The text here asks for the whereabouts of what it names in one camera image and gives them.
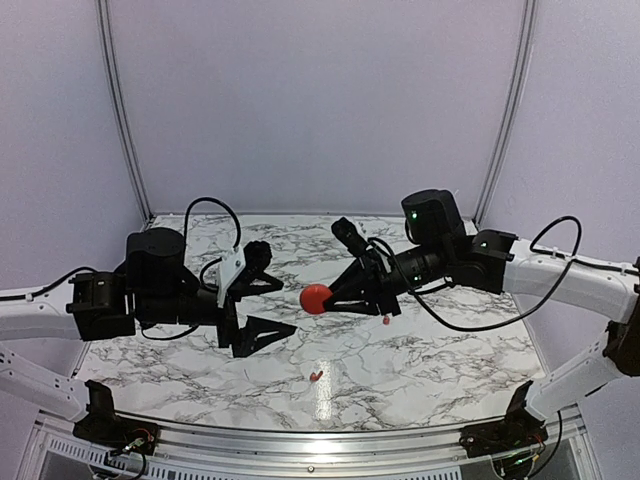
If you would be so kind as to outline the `red bottle cap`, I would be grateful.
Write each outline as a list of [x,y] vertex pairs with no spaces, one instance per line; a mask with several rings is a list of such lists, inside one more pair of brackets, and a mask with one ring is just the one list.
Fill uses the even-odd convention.
[[325,312],[324,302],[332,296],[331,290],[322,284],[312,284],[304,288],[299,295],[301,308],[308,314],[319,315]]

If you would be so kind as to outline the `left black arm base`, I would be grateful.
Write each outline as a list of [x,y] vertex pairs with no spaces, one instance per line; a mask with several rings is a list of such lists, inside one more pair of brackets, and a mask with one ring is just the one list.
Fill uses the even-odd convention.
[[86,381],[85,386],[89,395],[86,414],[74,423],[73,436],[109,447],[117,453],[133,451],[152,455],[158,441],[159,426],[118,415],[107,386],[93,380]]

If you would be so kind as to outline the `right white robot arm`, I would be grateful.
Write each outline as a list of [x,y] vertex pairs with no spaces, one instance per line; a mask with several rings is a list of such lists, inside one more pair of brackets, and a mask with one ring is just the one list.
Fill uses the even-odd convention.
[[560,302],[595,312],[609,323],[601,338],[546,377],[519,387],[495,438],[515,448],[567,405],[607,383],[639,374],[639,265],[613,263],[541,248],[496,230],[466,232],[455,199],[429,189],[402,200],[412,248],[396,254],[383,241],[364,239],[341,218],[334,236],[353,263],[315,300],[303,298],[307,312],[397,315],[398,296],[421,297],[418,289],[436,280],[502,294],[530,295],[541,304]]

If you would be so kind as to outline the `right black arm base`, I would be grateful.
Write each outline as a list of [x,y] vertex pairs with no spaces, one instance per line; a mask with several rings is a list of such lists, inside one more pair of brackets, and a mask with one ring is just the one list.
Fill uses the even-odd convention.
[[526,394],[533,385],[529,380],[519,386],[505,415],[494,421],[465,426],[460,431],[459,444],[469,458],[495,455],[542,443],[548,439],[545,421],[529,413]]

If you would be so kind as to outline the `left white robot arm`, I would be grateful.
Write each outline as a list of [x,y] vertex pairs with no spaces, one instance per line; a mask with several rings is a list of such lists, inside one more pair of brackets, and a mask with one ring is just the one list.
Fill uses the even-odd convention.
[[126,423],[116,415],[110,389],[100,382],[63,375],[53,361],[15,345],[58,346],[131,337],[157,326],[181,331],[170,343],[211,327],[220,348],[246,358],[291,337],[293,325],[248,316],[238,303],[281,289],[268,274],[271,247],[263,241],[234,245],[215,264],[209,286],[186,265],[186,239],[176,230],[155,227],[126,240],[123,263],[112,271],[79,267],[49,285],[1,293],[1,388],[89,431],[106,445],[125,438]]

